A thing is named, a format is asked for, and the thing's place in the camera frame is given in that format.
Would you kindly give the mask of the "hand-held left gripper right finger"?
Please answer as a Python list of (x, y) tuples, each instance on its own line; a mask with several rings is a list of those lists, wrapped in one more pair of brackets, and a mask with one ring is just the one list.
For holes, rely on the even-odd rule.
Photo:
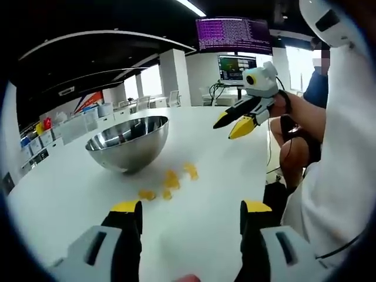
[(324, 281), (327, 268), (289, 226), (278, 226), (270, 207), (243, 200), (240, 206), (240, 281)]

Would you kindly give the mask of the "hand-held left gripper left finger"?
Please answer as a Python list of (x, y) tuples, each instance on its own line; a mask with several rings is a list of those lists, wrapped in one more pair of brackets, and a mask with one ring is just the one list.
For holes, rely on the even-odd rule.
[(57, 281), (139, 281), (142, 252), (142, 202), (114, 205), (99, 226), (92, 226), (49, 271)]

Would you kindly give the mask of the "person's right hand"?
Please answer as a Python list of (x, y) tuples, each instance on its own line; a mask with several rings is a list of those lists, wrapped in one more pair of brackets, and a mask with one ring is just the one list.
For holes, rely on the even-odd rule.
[(277, 118), (283, 115), (290, 115), (293, 111), (292, 98), (290, 94), (284, 90), (279, 90), (274, 96), (274, 103), (269, 108), (271, 118)]

